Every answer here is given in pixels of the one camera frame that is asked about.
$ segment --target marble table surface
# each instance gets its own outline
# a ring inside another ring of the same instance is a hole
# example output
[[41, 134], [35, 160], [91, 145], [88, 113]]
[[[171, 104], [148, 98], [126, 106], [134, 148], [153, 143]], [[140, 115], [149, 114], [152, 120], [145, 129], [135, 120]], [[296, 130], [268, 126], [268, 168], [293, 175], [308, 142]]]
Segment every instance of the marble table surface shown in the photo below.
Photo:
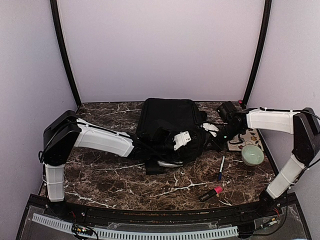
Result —
[[[222, 124], [221, 102], [197, 102], [208, 120]], [[135, 133], [142, 102], [84, 103], [77, 115], [98, 126]], [[217, 181], [222, 156], [221, 181]], [[196, 210], [241, 205], [259, 200], [275, 175], [267, 157], [257, 167], [246, 166], [240, 152], [205, 151], [196, 161], [160, 175], [146, 175], [143, 162], [89, 148], [74, 148], [65, 164], [65, 198], [87, 206], [123, 210]], [[222, 186], [206, 202], [199, 196]], [[45, 195], [43, 187], [40, 195]]]

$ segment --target light green ceramic bowl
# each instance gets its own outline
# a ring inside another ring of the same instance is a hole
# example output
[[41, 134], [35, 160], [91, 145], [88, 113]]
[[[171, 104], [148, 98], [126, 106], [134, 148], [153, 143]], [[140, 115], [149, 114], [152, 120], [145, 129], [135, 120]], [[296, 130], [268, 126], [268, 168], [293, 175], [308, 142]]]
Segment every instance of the light green ceramic bowl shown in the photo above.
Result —
[[261, 164], [265, 159], [264, 152], [259, 147], [251, 144], [242, 148], [241, 155], [243, 162], [251, 167]]

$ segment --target pen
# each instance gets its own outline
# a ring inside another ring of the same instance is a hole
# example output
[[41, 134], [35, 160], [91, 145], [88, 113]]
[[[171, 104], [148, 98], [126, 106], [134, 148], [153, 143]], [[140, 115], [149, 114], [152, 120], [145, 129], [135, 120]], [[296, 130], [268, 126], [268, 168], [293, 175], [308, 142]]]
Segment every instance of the pen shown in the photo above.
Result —
[[222, 162], [221, 162], [221, 166], [220, 166], [220, 170], [219, 170], [219, 175], [218, 175], [218, 181], [220, 181], [221, 178], [222, 178], [222, 168], [224, 167], [224, 163], [225, 163], [225, 156], [222, 157]]

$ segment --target red marker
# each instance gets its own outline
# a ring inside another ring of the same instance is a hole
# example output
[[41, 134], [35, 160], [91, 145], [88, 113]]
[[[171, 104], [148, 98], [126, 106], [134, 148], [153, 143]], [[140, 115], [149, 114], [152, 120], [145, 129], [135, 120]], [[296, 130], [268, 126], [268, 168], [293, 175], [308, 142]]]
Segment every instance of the red marker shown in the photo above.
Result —
[[223, 191], [222, 187], [217, 186], [214, 189], [208, 191], [207, 193], [205, 193], [204, 195], [202, 195], [201, 197], [199, 197], [201, 202], [207, 201], [209, 198], [212, 198], [213, 196], [218, 195], [219, 193], [221, 193]]

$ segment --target cable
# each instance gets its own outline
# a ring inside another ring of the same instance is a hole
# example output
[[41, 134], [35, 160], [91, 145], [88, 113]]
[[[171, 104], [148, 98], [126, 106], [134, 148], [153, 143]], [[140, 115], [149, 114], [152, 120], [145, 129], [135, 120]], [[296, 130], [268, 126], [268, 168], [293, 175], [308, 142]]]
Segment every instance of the cable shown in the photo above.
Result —
[[309, 114], [315, 118], [317, 118], [318, 120], [320, 120], [320, 116], [315, 115], [312, 112], [306, 111], [306, 110], [288, 110], [288, 109], [272, 109], [272, 108], [263, 108], [263, 107], [259, 107], [260, 110], [266, 111], [266, 112], [294, 112], [294, 113], [304, 113], [304, 114]]
[[[47, 186], [45, 187], [45, 198], [49, 201]], [[97, 232], [96, 232], [92, 227], [89, 227], [89, 226], [85, 226], [85, 225], [76, 223], [76, 215], [75, 215], [75, 213], [74, 213], [73, 211], [71, 211], [71, 213], [73, 214], [73, 221], [74, 221], [74, 222], [59, 217], [59, 216], [52, 210], [52, 208], [50, 207], [50, 204], [49, 204], [49, 203], [46, 205], [46, 207], [47, 207], [47, 208], [53, 213], [53, 215], [54, 215], [55, 217], [57, 217], [58, 219], [60, 219], [60, 220], [62, 220], [62, 221], [65, 221], [65, 222], [67, 222], [67, 223], [70, 223], [70, 224], [77, 224], [77, 225], [79, 225], [79, 226], [81, 226], [81, 227], [84, 227], [84, 228], [87, 228], [87, 229], [91, 230], [91, 231], [94, 233], [94, 235], [96, 236], [96, 240], [99, 240], [99, 236], [98, 236]], [[78, 237], [80, 237], [79, 239], [85, 238], [85, 237], [82, 237], [82, 236], [78, 235], [77, 233], [75, 233], [75, 235], [78, 236]]]
[[241, 133], [238, 134], [238, 140], [239, 140], [238, 142], [231, 142], [231, 141], [229, 141], [229, 144], [231, 144], [231, 145], [243, 144], [245, 141], [244, 141], [243, 138], [240, 137], [240, 134], [241, 134]]
[[263, 227], [259, 226], [258, 228], [254, 229], [252, 231], [239, 231], [239, 235], [270, 236], [270, 235], [278, 232], [283, 227], [283, 225], [285, 224], [285, 222], [287, 220], [287, 216], [288, 216], [288, 206], [289, 206], [288, 190], [285, 191], [285, 194], [286, 194], [286, 207], [285, 207], [284, 220], [282, 221], [282, 223], [280, 224], [280, 226], [276, 230], [274, 230], [274, 231], [272, 231], [270, 233], [266, 233], [266, 234], [254, 233], [257, 230], [263, 229]]
[[123, 135], [123, 134], [121, 134], [121, 133], [119, 133], [119, 132], [117, 132], [117, 131], [112, 131], [112, 130], [110, 130], [110, 129], [107, 129], [107, 128], [104, 128], [104, 127], [101, 127], [101, 126], [95, 126], [95, 125], [91, 125], [91, 124], [89, 124], [89, 123], [84, 123], [84, 122], [80, 122], [80, 121], [77, 121], [76, 123], [79, 124], [79, 125], [88, 126], [88, 127], [90, 127], [90, 128], [100, 129], [100, 130], [103, 130], [103, 131], [106, 131], [106, 132], [115, 134], [115, 135], [120, 136], [120, 137], [124, 137], [124, 138], [127, 138], [127, 139], [131, 139], [130, 136]]

